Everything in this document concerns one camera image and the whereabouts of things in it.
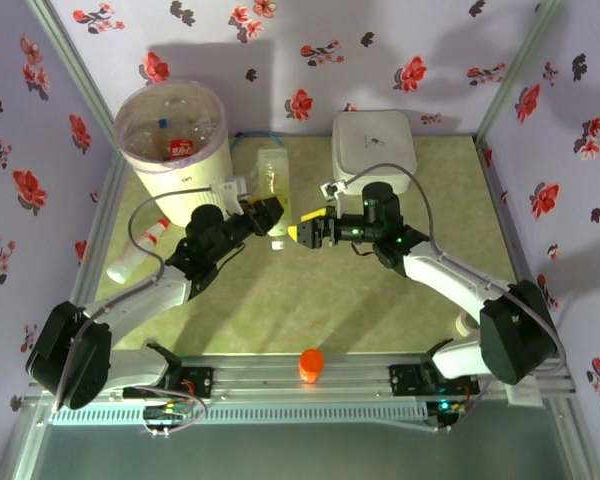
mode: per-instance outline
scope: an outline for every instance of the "robotic arm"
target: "robotic arm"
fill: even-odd
[[[302,217],[289,234],[308,248],[320,248],[323,240],[330,245],[370,243],[386,268],[433,288],[476,319],[479,335],[445,342],[430,352],[442,377],[493,374],[515,385],[555,354],[549,334],[507,298],[517,298],[554,328],[533,283],[509,285],[440,252],[429,237],[403,223],[398,197],[386,183],[366,185],[362,200],[362,215],[339,216],[334,207],[327,207]]]
[[[198,207],[164,271],[149,279],[149,284],[145,281],[146,288],[133,285],[81,308],[70,302],[55,307],[29,356],[27,372],[56,394],[65,363],[69,363],[61,400],[72,409],[83,407],[111,388],[176,388],[181,362],[169,351],[158,345],[134,351],[111,349],[145,321],[203,292],[222,268],[218,262],[242,249],[242,242],[252,234],[266,235],[283,212],[276,197],[242,201],[240,207],[242,212],[227,220],[214,205]],[[70,347],[81,330],[75,355],[68,361]]]

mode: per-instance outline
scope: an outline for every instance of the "gray floor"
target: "gray floor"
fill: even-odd
[[[484,402],[451,434],[381,425],[55,427],[35,479],[567,478],[548,411]]]

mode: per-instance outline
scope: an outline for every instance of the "trash bin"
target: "trash bin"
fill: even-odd
[[[206,187],[233,174],[224,108],[198,82],[168,80],[138,90],[120,107],[114,129],[118,147],[151,196]],[[206,203],[225,211],[222,198],[211,193],[157,201],[181,227]]]

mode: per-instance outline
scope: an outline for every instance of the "green table surface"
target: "green table surface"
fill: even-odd
[[[294,221],[325,205],[319,185],[333,176],[331,139],[290,137],[288,149]],[[271,140],[245,139],[233,153],[234,172],[257,192],[256,155]],[[482,168],[470,137],[416,137],[417,177],[430,198],[438,243],[449,254],[505,280],[513,272]],[[126,225],[148,193],[135,174],[127,181],[105,268],[127,242]],[[405,222],[427,232],[424,205],[411,185],[400,195]],[[347,211],[361,211],[360,197],[347,198]],[[136,233],[160,211],[146,208]],[[157,253],[169,256],[184,229],[171,225]],[[157,267],[147,259],[125,286],[100,280],[97,298],[115,294]],[[457,337],[460,308],[434,290],[386,270],[375,256],[357,257],[346,244],[309,250],[289,239],[282,251],[270,238],[249,238],[245,250],[200,296],[156,316],[127,335],[117,348],[155,340],[178,355],[417,352]]]

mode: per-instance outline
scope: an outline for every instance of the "orange object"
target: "orange object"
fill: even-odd
[[[324,368],[324,357],[315,348],[305,350],[298,362],[300,378],[307,383],[315,383]]]

